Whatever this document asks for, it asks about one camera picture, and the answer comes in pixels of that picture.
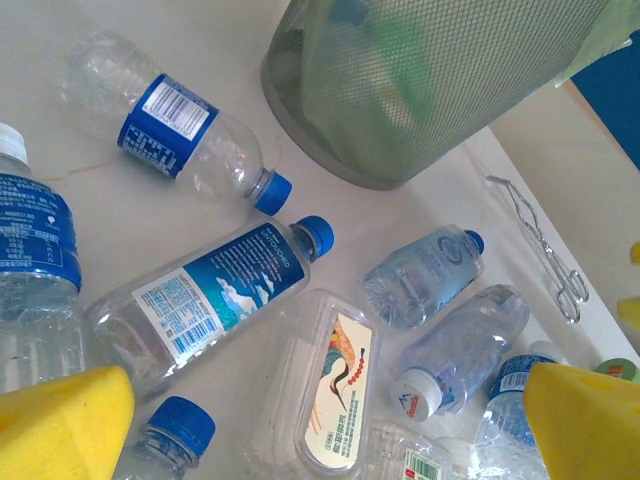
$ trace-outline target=bird illustration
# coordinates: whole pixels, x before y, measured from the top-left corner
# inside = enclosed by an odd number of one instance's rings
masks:
[[[329,349],[327,351],[327,356],[325,357],[324,366],[322,368],[322,375],[320,378],[326,377],[331,374],[333,369],[333,365],[340,359],[343,359],[345,362],[345,367],[338,375],[336,375],[331,382],[329,383],[329,390],[333,393],[342,405],[344,410],[347,410],[347,407],[342,399],[342,390],[339,388],[338,384],[342,382],[345,378],[349,377],[349,374],[356,369],[355,374],[353,374],[348,380],[347,385],[353,385],[356,383],[360,375],[362,374],[362,370],[364,369],[364,354],[365,349],[360,349],[360,359],[358,366],[356,368],[356,355],[353,349],[353,345],[349,340],[349,337],[345,334],[342,325],[340,324],[340,320],[337,320],[335,326],[333,328],[333,333],[331,334],[331,339],[329,340]],[[312,418],[311,418],[311,426],[314,431],[317,433],[318,429],[322,429],[316,404],[313,405]]]

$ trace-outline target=mesh trash can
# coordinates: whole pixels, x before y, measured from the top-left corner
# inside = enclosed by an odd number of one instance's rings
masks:
[[[402,185],[572,62],[611,0],[293,0],[262,68],[314,160]]]

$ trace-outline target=bottle neck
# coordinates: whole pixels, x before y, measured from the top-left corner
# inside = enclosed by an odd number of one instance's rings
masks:
[[[252,185],[249,191],[246,193],[246,197],[251,200],[252,203],[256,203],[260,200],[260,197],[267,191],[269,185],[271,184],[271,180],[273,180],[274,171],[269,171],[266,168],[263,168],[258,176],[258,180],[255,185]]]
[[[198,457],[168,433],[147,426],[142,440],[135,446],[138,454],[164,466],[173,475],[182,478],[187,468],[198,466]]]
[[[291,228],[293,241],[309,260],[309,263],[315,262],[318,259],[318,246],[311,234],[304,227],[296,223],[290,225],[289,228]]]
[[[0,153],[0,173],[8,173],[18,177],[31,177],[31,169],[20,160]]]

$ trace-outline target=white table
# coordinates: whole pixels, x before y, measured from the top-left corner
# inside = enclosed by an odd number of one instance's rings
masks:
[[[241,226],[247,215],[242,208],[216,209],[172,189],[119,152],[115,142],[87,137],[60,116],[52,78],[61,71],[63,45],[85,24],[72,6],[48,10],[39,3],[11,0],[0,6],[3,32],[13,39],[11,49],[0,54],[0,120],[23,133],[34,172],[49,180],[72,207],[85,279],[81,300],[88,305],[112,288]],[[389,252],[441,225],[456,223],[479,231],[487,248],[485,273],[455,303],[488,285],[510,283],[531,305],[532,321],[512,353],[533,340],[551,338],[574,365],[593,368],[614,356],[640,362],[593,288],[591,300],[582,307],[582,322],[563,322],[546,292],[547,273],[509,208],[482,181],[481,172],[509,178],[533,200],[490,130],[479,132],[401,189],[364,190],[310,160],[284,133],[262,96],[259,65],[285,0],[81,3],[106,27],[147,50],[168,73],[255,131],[266,164],[294,184],[280,221],[318,214],[333,225],[335,248],[313,266],[309,288],[351,295],[367,268]],[[65,28],[56,27],[57,21],[64,21]],[[549,242],[576,267],[541,207],[532,203]],[[282,334],[273,322],[259,320],[174,386],[172,393],[199,403],[218,424],[210,451],[190,479],[247,478],[242,440],[269,381],[265,365],[278,354],[269,348],[273,336]],[[158,403],[142,407],[135,425]],[[485,403],[486,394],[480,394],[458,416],[430,420],[427,430],[469,437]]]

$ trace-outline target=crinkled plastic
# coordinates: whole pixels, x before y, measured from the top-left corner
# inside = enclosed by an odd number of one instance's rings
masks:
[[[640,0],[609,2],[593,24],[567,69],[555,78],[556,87],[605,55],[631,45],[631,35],[640,29]]]

